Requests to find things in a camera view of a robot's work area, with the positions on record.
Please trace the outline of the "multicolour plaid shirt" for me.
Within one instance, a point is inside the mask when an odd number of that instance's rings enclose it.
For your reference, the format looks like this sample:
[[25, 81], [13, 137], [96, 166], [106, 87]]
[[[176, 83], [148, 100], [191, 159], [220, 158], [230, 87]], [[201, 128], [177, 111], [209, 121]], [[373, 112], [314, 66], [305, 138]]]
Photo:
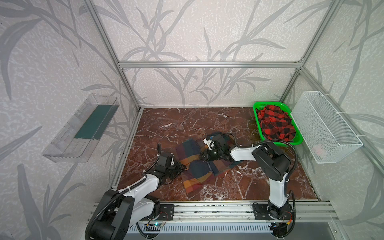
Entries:
[[240, 162], [229, 162], [223, 159], [201, 160], [200, 155], [207, 149], [208, 146], [203, 139], [189, 139], [175, 147], [176, 160], [186, 167], [181, 173], [181, 178], [187, 194], [199, 190], [203, 185], [209, 184], [216, 177], [240, 164]]

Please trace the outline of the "green plastic basket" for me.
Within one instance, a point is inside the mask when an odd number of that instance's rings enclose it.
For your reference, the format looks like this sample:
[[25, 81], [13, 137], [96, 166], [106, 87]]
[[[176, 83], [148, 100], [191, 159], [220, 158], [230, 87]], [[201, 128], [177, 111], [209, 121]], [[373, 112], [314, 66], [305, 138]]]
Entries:
[[287, 105], [285, 105], [283, 103], [280, 103], [280, 102], [256, 102], [256, 103], [253, 104], [253, 111], [254, 111], [254, 115], [255, 115], [255, 119], [256, 119], [256, 123], [257, 123], [257, 127], [258, 127], [258, 131], [259, 131], [259, 135], [260, 135], [261, 140], [265, 141], [265, 140], [268, 140], [268, 139], [265, 139], [265, 137], [262, 134], [262, 130], [261, 130], [261, 127], [260, 127], [258, 116], [257, 116], [257, 111], [258, 110], [262, 110], [267, 105], [279, 106], [283, 111], [287, 112], [288, 115], [292, 118], [292, 124], [295, 127], [295, 130], [296, 130], [296, 133], [297, 133], [296, 137], [293, 140], [293, 142], [285, 142], [285, 141], [282, 141], [282, 140], [275, 140], [276, 141], [275, 144], [277, 146], [280, 146], [280, 147], [285, 147], [286, 143], [289, 143], [292, 146], [300, 145], [303, 142], [304, 138], [303, 138], [303, 136], [302, 136], [302, 134], [301, 134], [297, 124], [293, 120], [292, 111], [290, 110], [290, 108]]

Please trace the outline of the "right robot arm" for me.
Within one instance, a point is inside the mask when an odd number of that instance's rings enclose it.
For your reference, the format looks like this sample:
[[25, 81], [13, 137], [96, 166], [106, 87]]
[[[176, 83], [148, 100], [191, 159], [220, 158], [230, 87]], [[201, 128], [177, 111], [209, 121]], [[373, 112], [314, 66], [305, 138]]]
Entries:
[[280, 219], [289, 209], [287, 183], [297, 167], [297, 162], [292, 164], [291, 158], [276, 144], [281, 143], [293, 151], [296, 150], [295, 147], [282, 140], [265, 140], [244, 147], [238, 144], [236, 137], [233, 137], [232, 146], [226, 139], [226, 136], [232, 135], [218, 132], [205, 137], [203, 142], [208, 148], [201, 153], [200, 159], [210, 162], [257, 162], [270, 181], [270, 196], [265, 213], [272, 219]]

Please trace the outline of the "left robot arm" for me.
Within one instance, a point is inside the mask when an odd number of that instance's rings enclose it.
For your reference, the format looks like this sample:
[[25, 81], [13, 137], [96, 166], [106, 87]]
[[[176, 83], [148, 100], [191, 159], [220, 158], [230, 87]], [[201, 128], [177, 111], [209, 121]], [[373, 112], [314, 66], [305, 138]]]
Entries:
[[122, 190], [104, 193], [86, 227], [85, 239], [122, 240], [129, 228], [141, 219], [160, 215], [160, 201], [150, 193], [167, 180], [177, 178], [185, 169], [172, 153], [159, 153], [137, 182]]

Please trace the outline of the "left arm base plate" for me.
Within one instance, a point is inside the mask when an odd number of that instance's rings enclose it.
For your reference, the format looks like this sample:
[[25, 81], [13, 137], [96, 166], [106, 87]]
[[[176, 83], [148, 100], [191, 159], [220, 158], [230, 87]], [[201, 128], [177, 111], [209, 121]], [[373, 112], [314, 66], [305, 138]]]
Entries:
[[147, 217], [142, 218], [142, 221], [149, 221], [151, 219], [156, 219], [159, 221], [172, 221], [175, 213], [174, 204], [160, 204], [156, 205]]

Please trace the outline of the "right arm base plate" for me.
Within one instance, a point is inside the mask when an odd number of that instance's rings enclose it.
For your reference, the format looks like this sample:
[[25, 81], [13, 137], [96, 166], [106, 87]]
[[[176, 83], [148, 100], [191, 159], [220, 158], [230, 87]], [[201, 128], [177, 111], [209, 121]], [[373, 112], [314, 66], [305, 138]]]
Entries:
[[296, 205], [286, 202], [282, 207], [277, 207], [270, 202], [267, 204], [255, 202], [252, 204], [252, 209], [256, 220], [290, 221], [295, 214]]

